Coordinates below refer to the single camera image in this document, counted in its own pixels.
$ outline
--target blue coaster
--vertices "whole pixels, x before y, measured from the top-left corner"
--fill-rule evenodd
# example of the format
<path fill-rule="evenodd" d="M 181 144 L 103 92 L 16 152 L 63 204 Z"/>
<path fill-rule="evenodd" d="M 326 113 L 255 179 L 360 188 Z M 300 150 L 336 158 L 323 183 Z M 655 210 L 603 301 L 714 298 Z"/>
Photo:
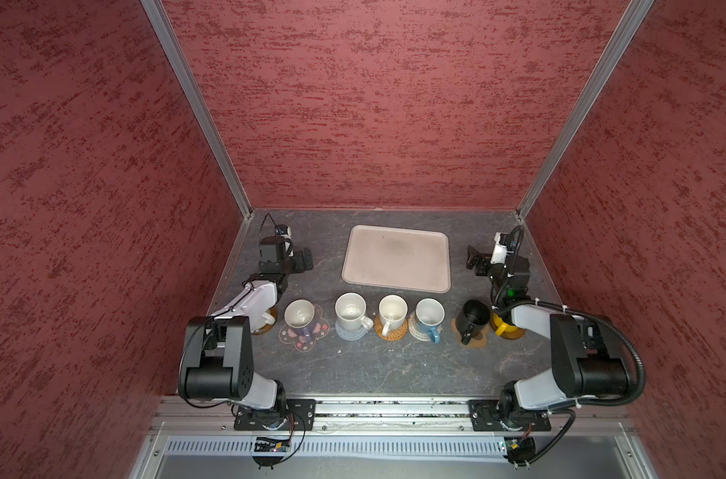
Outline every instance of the blue coaster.
<path fill-rule="evenodd" d="M 361 327 L 361 329 L 357 331 L 347 331 L 345 328 L 339 326 L 339 321 L 335 323 L 336 333 L 339 335 L 339 337 L 342 340 L 347 341 L 357 341 L 361 339 L 365 334 L 368 332 L 367 329 L 364 327 Z"/>

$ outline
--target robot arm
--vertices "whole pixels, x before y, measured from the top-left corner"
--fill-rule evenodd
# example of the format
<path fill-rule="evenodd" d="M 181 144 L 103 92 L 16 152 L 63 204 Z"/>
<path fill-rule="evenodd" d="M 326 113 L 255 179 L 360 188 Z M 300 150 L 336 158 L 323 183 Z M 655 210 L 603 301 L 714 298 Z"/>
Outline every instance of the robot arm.
<path fill-rule="evenodd" d="M 310 249 L 294 251 L 290 235 L 286 225 L 275 225 L 275 234 L 260 240 L 259 273 L 225 307 L 187 324 L 178 388 L 190 406 L 207 407 L 190 399 L 215 399 L 258 412 L 266 428 L 285 421 L 282 385 L 254 372 L 251 333 L 275 322 L 268 310 L 288 287 L 289 275 L 313 267 Z"/>
<path fill-rule="evenodd" d="M 606 317 L 574 311 L 528 296 L 529 261 L 519 257 L 524 232 L 518 226 L 508 235 L 496 234 L 492 254 L 467 247 L 467 269 L 491 281 L 493 326 L 506 339 L 532 331 L 550 340 L 551 369 L 531 378 L 507 383 L 495 404 L 492 419 L 507 431 L 530 427 L 540 414 L 567 414 L 568 422 L 552 441 L 531 455 L 509 456 L 515 466 L 529 465 L 549 451 L 575 420 L 572 406 L 623 406 L 642 395 L 645 367 L 636 347 Z M 505 335 L 511 327 L 515 335 Z M 632 362 L 634 374 L 629 373 Z M 476 415 L 482 409 L 471 411 Z"/>
<path fill-rule="evenodd" d="M 251 330 L 256 331 L 265 324 L 275 322 L 275 318 L 267 310 L 277 302 L 278 286 L 276 283 L 265 280 L 251 281 L 240 294 L 234 297 L 233 301 L 212 316 L 218 320 L 246 316 L 249 318 Z"/>

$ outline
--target blue mug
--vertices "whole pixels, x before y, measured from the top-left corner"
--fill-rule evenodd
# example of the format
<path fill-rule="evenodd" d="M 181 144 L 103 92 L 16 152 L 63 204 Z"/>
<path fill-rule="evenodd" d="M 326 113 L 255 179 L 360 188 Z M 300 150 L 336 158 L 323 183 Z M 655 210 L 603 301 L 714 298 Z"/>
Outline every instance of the blue mug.
<path fill-rule="evenodd" d="M 419 331 L 430 337 L 430 341 L 438 344 L 440 332 L 437 328 L 445 318 L 446 311 L 443 305 L 431 297 L 425 298 L 416 305 L 416 326 Z"/>

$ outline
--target coaster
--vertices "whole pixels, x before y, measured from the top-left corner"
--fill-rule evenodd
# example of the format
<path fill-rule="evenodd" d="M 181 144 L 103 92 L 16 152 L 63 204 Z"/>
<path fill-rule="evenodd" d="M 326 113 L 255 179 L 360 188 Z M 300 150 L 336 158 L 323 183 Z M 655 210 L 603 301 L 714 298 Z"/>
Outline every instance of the coaster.
<path fill-rule="evenodd" d="M 323 308 L 317 304 L 313 304 L 312 306 L 315 307 L 315 317 L 318 318 L 315 330 L 312 331 L 312 341 L 308 343 L 304 336 L 296 334 L 288 324 L 283 324 L 280 328 L 280 331 L 278 332 L 278 340 L 280 340 L 283 344 L 292 344 L 294 349 L 299 352 L 310 352 L 319 339 L 329 334 L 331 328 L 329 327 L 329 322 L 323 317 Z"/>
<path fill-rule="evenodd" d="M 271 309 L 267 310 L 269 314 L 272 315 L 272 317 L 276 318 L 276 321 L 278 320 L 278 306 L 273 306 Z M 262 334 L 266 333 L 267 331 L 272 330 L 272 327 L 275 326 L 275 323 L 273 324 L 265 324 L 258 330 L 254 330 L 251 332 L 252 336 L 262 336 Z"/>
<path fill-rule="evenodd" d="M 376 318 L 374 319 L 374 329 L 376 330 L 376 333 L 379 335 L 379 337 L 383 340 L 401 340 L 403 339 L 403 336 L 406 335 L 406 331 L 408 331 L 408 321 L 404 321 L 399 328 L 394 331 L 388 332 L 387 337 L 384 337 L 381 335 L 381 332 L 385 330 L 385 327 L 382 326 L 381 321 L 379 320 L 379 313 L 376 313 Z"/>
<path fill-rule="evenodd" d="M 459 341 L 459 344 L 461 344 L 461 334 L 459 334 L 459 330 L 456 329 L 456 318 L 451 320 L 451 329 L 454 330 L 454 333 L 456 334 L 456 340 Z M 474 336 L 472 339 L 470 339 L 469 344 L 461 344 L 462 346 L 467 346 L 469 348 L 482 348 L 485 347 L 488 344 L 488 332 L 491 331 L 491 326 L 486 324 L 483 326 L 483 329 L 480 330 L 480 334 Z"/>
<path fill-rule="evenodd" d="M 361 327 L 357 331 L 347 331 L 345 328 L 339 326 L 339 321 L 335 323 L 334 328 L 336 329 L 336 335 L 339 336 L 342 340 L 347 341 L 357 341 L 365 336 L 365 334 L 368 332 L 368 330 L 364 327 Z"/>
<path fill-rule="evenodd" d="M 413 312 L 408 317 L 408 332 L 411 334 L 411 336 L 415 337 L 417 340 L 420 340 L 420 341 L 432 342 L 429 334 L 421 332 L 421 330 L 419 329 L 419 325 L 416 324 L 416 321 L 418 321 L 416 319 L 416 312 Z M 438 333 L 443 332 L 442 324 L 440 324 L 437 327 L 437 332 Z"/>

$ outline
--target black mounting plate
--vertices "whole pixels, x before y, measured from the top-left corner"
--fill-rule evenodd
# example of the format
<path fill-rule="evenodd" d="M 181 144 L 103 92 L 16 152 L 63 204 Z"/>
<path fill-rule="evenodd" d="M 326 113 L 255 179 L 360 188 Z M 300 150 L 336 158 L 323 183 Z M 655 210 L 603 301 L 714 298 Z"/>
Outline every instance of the black mounting plate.
<path fill-rule="evenodd" d="M 510 431 L 508 428 L 502 426 L 502 423 L 497 421 L 491 415 L 491 412 L 495 412 L 496 404 L 499 401 L 490 399 L 487 401 L 470 400 L 467 405 L 470 407 L 470 419 L 472 419 L 472 429 L 475 432 L 515 432 Z M 527 420 L 531 425 L 531 431 L 551 431 L 552 426 L 549 424 L 549 415 L 546 411 L 527 411 L 517 412 L 516 417 L 522 420 Z M 525 433 L 527 428 L 521 428 L 519 432 Z"/>
<path fill-rule="evenodd" d="M 294 415 L 294 431 L 302 430 L 302 421 L 298 418 L 301 416 L 304 420 L 305 431 L 312 430 L 312 423 L 315 421 L 315 399 L 286 399 L 289 412 Z M 285 422 L 279 428 L 274 431 L 271 429 L 265 429 L 262 425 L 254 419 L 254 411 L 248 408 L 238 406 L 238 411 L 235 415 L 235 422 L 233 424 L 235 431 L 259 431 L 259 432 L 274 432 L 274 431 L 288 431 L 289 422 Z"/>

